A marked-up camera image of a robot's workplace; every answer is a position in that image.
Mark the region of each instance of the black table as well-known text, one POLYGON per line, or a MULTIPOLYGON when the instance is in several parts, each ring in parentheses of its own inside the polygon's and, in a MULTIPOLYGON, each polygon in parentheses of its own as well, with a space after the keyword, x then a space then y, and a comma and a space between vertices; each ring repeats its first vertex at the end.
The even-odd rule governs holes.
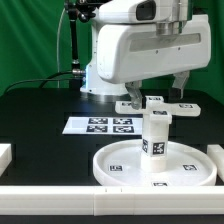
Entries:
MULTIPOLYGON (((167 91, 143 91, 162 95, 167 91)), ((224 106, 200 91, 185 91, 179 102, 197 103, 197 118, 173 117, 171 141, 206 151, 224 144, 224 106)), ((68 89, 15 89, 0 98, 0 143, 11 143, 13 161, 0 185, 99 185, 92 159, 101 147, 140 136, 62 135, 69 116, 120 117, 114 103, 99 103, 68 89)), ((220 179, 217 185, 223 184, 220 179)), ((222 223, 224 216, 0 216, 0 223, 222 223)))

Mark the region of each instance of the green backdrop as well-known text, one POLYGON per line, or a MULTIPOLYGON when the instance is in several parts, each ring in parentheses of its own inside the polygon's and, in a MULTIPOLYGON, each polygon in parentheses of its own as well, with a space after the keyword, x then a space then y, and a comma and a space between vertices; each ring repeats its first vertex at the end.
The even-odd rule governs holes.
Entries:
MULTIPOLYGON (((11 83, 46 78, 57 71, 57 28, 64 0, 0 1, 0 94, 11 83)), ((209 15, 212 30, 212 59, 207 68, 191 72, 188 89, 207 92, 224 104, 224 1, 194 0, 209 15)), ((79 54, 84 66, 90 59, 90 24, 78 24, 79 54)), ((70 30, 64 17, 61 40, 61 70, 71 64, 70 30)), ((170 76, 146 80, 143 88, 169 88, 170 76)), ((38 84, 23 86, 37 87, 38 84)))

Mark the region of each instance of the black cable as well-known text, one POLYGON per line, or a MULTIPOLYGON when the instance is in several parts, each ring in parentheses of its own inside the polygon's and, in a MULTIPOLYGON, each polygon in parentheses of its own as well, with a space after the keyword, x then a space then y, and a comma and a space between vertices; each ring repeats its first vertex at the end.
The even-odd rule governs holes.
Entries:
MULTIPOLYGON (((57 72, 53 75, 50 75, 49 77, 47 77, 47 79, 53 79, 56 78, 58 76, 62 76, 62 75, 66 75, 66 74, 72 74, 72 71, 64 71, 64 72, 57 72)), ((43 86, 48 82, 48 80, 43 81, 38 88, 42 89, 43 86)))
POLYGON ((20 81, 20 82, 15 82, 15 83, 11 84, 10 86, 8 86, 5 89, 3 94, 6 94, 9 91, 9 89, 11 89, 13 86, 20 85, 20 84, 23 84, 23 83, 43 82, 43 81, 58 82, 58 81, 66 81, 66 80, 73 80, 73 79, 78 79, 79 80, 80 78, 73 77, 73 78, 66 78, 66 79, 30 79, 30 80, 23 80, 23 81, 20 81))

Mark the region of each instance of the circular platform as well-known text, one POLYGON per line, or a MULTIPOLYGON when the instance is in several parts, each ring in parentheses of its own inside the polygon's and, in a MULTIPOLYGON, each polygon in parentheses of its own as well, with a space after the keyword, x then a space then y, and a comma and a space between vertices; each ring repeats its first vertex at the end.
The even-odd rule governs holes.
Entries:
POLYGON ((168 142, 166 171, 141 169, 142 140, 128 140, 100 149, 93 159, 93 173, 104 186, 202 186, 215 185, 217 167, 204 153, 168 142))

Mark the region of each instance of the paper sheet with markers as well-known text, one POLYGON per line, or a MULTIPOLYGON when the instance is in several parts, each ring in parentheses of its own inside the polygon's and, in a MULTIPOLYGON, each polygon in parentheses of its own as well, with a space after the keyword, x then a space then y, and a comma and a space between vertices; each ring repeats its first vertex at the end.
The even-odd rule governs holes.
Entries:
POLYGON ((141 135, 142 118, 70 117, 63 134, 141 135))

